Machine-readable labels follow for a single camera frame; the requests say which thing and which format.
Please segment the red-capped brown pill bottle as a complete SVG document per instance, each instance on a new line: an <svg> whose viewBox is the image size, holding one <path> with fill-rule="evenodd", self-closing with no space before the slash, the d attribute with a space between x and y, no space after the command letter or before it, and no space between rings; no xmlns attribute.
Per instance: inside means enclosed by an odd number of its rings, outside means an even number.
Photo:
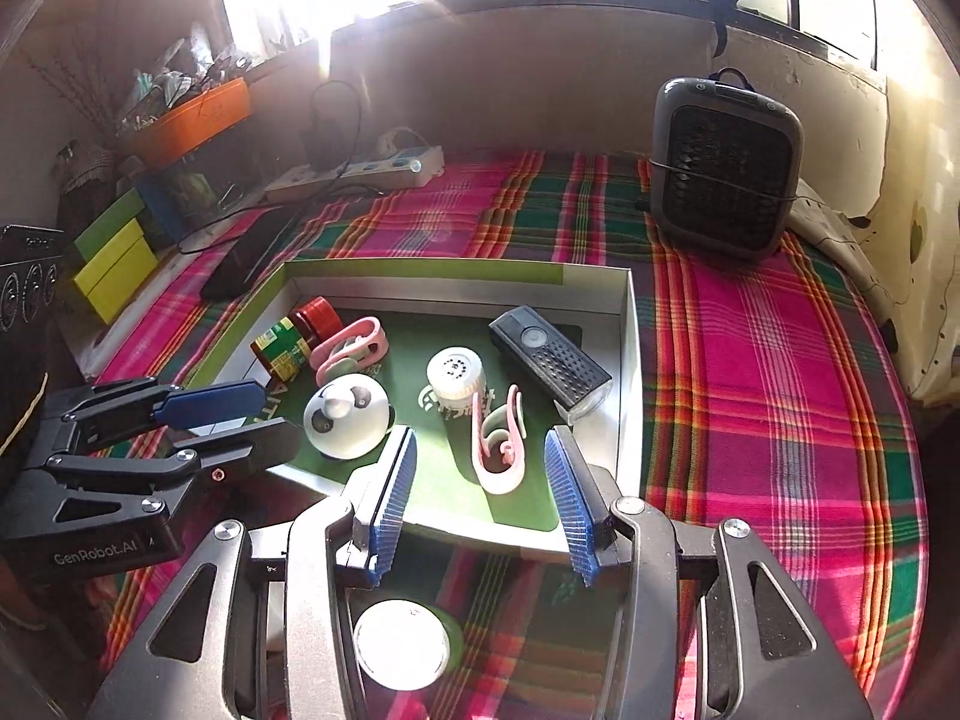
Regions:
<svg viewBox="0 0 960 720"><path fill-rule="evenodd" d="M334 306L322 296L288 312L251 341L254 358L268 377L277 382L293 380L309 362L309 355L323 341L343 328Z"/></svg>

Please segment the green spool white top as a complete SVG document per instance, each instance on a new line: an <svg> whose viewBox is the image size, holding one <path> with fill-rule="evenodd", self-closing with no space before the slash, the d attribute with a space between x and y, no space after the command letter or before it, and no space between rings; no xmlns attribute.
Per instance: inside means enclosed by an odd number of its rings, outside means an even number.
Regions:
<svg viewBox="0 0 960 720"><path fill-rule="evenodd" d="M353 626L353 647L363 673L383 688L431 688L459 667L464 633L454 617L418 601L376 601Z"/></svg>

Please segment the white round panda gadget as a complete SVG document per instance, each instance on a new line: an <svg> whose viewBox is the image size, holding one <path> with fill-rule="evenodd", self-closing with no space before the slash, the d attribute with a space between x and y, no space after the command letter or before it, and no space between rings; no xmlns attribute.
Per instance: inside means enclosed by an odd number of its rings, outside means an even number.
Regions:
<svg viewBox="0 0 960 720"><path fill-rule="evenodd" d="M302 427L314 449L334 460L356 460L376 447L394 422L381 383L345 374L322 385L302 411Z"/></svg>

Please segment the pink white clip toy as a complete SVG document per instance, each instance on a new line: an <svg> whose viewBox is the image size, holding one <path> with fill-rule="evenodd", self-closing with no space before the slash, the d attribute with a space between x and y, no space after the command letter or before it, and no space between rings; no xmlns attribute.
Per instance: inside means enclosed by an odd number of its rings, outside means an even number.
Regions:
<svg viewBox="0 0 960 720"><path fill-rule="evenodd" d="M376 366L389 351L386 330L377 317L366 316L343 327L311 351L309 366L317 387L337 377Z"/></svg>

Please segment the white cylindrical small jar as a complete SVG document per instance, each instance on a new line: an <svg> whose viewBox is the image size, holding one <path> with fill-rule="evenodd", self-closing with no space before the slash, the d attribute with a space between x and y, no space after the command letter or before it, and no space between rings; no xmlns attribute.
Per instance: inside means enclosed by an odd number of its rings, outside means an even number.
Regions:
<svg viewBox="0 0 960 720"><path fill-rule="evenodd" d="M423 411L439 411L448 418L469 416L473 397L487 391L485 367L477 351L465 346L448 346L427 364L427 385L418 395Z"/></svg>

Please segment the black bike light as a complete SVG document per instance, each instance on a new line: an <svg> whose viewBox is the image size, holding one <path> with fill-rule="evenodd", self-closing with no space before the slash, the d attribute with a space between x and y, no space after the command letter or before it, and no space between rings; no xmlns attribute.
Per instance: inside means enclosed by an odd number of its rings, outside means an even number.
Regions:
<svg viewBox="0 0 960 720"><path fill-rule="evenodd" d="M547 392L566 424L596 410L612 376L537 310L518 305L488 324L491 341Z"/></svg>

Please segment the yellow green boxes stack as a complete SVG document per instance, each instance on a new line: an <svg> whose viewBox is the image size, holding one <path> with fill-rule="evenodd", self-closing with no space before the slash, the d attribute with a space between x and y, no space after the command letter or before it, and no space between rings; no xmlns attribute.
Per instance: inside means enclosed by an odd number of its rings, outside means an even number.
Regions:
<svg viewBox="0 0 960 720"><path fill-rule="evenodd" d="M70 296L104 325L116 320L158 266L140 223L145 210L140 193L131 188L73 243L78 266Z"/></svg>

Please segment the black speaker device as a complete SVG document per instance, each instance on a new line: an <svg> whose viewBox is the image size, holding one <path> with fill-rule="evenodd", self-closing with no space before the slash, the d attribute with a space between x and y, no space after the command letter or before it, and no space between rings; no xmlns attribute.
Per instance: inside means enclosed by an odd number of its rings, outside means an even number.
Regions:
<svg viewBox="0 0 960 720"><path fill-rule="evenodd" d="M47 324L64 245L60 229L2 226L2 491L39 429L49 383Z"/></svg>

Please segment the black smartphone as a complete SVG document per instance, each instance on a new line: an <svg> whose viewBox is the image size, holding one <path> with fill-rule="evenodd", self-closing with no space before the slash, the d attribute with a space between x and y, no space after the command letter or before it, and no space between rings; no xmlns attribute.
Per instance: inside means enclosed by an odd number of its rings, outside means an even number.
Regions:
<svg viewBox="0 0 960 720"><path fill-rule="evenodd" d="M244 296L272 261L298 216L293 205L259 216L229 247L200 288L200 297L206 302L226 302Z"/></svg>

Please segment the plaid tablecloth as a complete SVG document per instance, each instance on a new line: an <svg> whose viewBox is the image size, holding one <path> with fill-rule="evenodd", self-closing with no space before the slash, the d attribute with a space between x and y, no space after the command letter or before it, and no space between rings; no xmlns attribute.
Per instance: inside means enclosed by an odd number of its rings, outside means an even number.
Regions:
<svg viewBox="0 0 960 720"><path fill-rule="evenodd" d="M866 694L893 718L923 626L929 527L918 444L882 333L827 255L784 234L742 265L672 244L640 210L636 158L454 156L427 187L334 200L293 257L475 257L630 266L643 352L644 497L669 517L742 517L804 590ZM208 252L149 306L99 380L185 382L238 309L202 304ZM459 619L436 688L368 688L371 718L590 718L601 589L565 566L405 538L387 575Z"/></svg>

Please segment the orange plastic bin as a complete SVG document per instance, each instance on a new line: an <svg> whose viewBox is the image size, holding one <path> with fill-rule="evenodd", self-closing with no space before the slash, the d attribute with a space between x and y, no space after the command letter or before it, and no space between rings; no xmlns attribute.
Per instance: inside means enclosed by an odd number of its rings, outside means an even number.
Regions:
<svg viewBox="0 0 960 720"><path fill-rule="evenodd" d="M151 171L161 171L251 114L249 86L244 78L236 78L124 135L119 146Z"/></svg>

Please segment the green and white cardboard tray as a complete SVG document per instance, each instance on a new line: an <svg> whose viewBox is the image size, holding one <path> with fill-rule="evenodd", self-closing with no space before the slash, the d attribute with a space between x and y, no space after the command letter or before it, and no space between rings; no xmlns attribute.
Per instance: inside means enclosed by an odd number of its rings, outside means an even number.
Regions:
<svg viewBox="0 0 960 720"><path fill-rule="evenodd" d="M624 493L640 490L643 386L630 271L512 260L295 260L224 321L187 387L262 380L252 340L309 298L327 299L345 322L376 317L386 333L389 351L371 374L418 442L410 530L540 556L566 550L542 460L544 435L560 415L550 395L494 348L488 330L518 305L537 310L612 377L573 434ZM477 392L498 408L511 387L523 399L526 472L511 493L491 494L473 472L467 410Z"/></svg>

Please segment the white power strip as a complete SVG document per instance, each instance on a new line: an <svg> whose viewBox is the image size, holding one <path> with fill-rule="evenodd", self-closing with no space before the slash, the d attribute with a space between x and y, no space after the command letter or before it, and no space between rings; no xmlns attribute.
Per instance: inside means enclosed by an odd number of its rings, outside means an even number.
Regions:
<svg viewBox="0 0 960 720"><path fill-rule="evenodd" d="M384 192L418 188L429 184L444 172L444 151L441 146L417 146L402 149L385 160L364 160L352 163L337 179L338 171L317 172L303 164L291 167L283 176L265 187L269 202L297 202L322 192L329 185L371 187Z"/></svg>

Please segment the heart pattern curtain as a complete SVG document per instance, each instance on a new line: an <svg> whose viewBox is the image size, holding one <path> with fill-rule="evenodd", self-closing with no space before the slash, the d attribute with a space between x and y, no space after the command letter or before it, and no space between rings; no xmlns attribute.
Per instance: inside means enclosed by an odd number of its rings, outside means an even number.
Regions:
<svg viewBox="0 0 960 720"><path fill-rule="evenodd" d="M878 0L877 176L804 182L788 227L853 278L908 397L958 405L958 65L914 0Z"/></svg>

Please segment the small grey space heater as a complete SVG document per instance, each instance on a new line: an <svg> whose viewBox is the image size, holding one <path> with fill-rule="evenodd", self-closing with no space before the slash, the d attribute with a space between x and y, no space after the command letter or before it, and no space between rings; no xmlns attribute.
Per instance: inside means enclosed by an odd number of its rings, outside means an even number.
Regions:
<svg viewBox="0 0 960 720"><path fill-rule="evenodd" d="M799 117L742 71L672 78L654 104L652 216L674 238L765 259L796 198L802 151Z"/></svg>

